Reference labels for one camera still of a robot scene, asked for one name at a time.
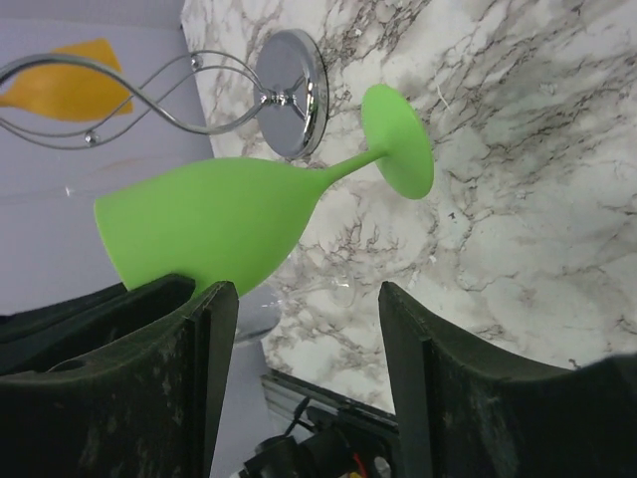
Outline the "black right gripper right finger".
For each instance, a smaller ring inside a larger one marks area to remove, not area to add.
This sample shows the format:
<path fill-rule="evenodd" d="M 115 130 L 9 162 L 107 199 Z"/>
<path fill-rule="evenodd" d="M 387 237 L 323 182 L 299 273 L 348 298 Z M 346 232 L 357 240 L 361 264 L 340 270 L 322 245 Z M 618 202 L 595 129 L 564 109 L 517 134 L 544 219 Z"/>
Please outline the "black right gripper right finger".
<path fill-rule="evenodd" d="M 386 282 L 379 318 L 409 477 L 632 477 L 636 358 L 569 370 L 459 328 Z"/>

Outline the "green plastic wine glass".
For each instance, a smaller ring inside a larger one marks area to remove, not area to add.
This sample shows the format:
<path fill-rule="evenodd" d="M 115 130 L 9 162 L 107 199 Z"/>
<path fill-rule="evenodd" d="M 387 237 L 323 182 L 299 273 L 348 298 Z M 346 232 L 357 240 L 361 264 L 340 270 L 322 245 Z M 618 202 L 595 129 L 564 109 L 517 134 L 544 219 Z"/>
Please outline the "green plastic wine glass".
<path fill-rule="evenodd" d="M 120 280 L 132 290 L 177 274 L 197 293 L 229 281 L 244 295 L 287 259 L 324 193 L 370 163 L 403 197 L 425 197 L 434 159 L 407 100 L 374 85 L 363 96 L 361 123 L 367 150 L 327 168 L 217 157 L 99 197 L 95 221 Z"/>

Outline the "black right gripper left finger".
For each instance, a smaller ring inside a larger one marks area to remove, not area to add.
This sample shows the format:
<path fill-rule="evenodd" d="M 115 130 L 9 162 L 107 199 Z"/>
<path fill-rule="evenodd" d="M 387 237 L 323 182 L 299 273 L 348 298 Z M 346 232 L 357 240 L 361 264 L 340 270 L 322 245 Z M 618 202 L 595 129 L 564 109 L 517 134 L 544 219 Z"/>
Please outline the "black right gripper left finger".
<path fill-rule="evenodd" d="M 168 275 L 1 319 L 5 477 L 206 477 L 238 295 Z"/>

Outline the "orange plastic wine glass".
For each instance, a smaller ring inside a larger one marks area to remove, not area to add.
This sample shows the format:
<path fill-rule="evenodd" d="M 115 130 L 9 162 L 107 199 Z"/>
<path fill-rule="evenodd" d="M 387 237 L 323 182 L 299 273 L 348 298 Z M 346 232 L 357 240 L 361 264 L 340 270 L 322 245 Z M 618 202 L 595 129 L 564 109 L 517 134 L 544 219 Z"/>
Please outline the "orange plastic wine glass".
<path fill-rule="evenodd" d="M 71 122 L 103 120 L 108 115 L 130 115 L 129 90 L 96 70 L 64 63 L 47 63 L 43 54 L 11 63 L 20 65 L 10 86 L 1 94 L 3 108 L 15 108 L 44 118 Z"/>

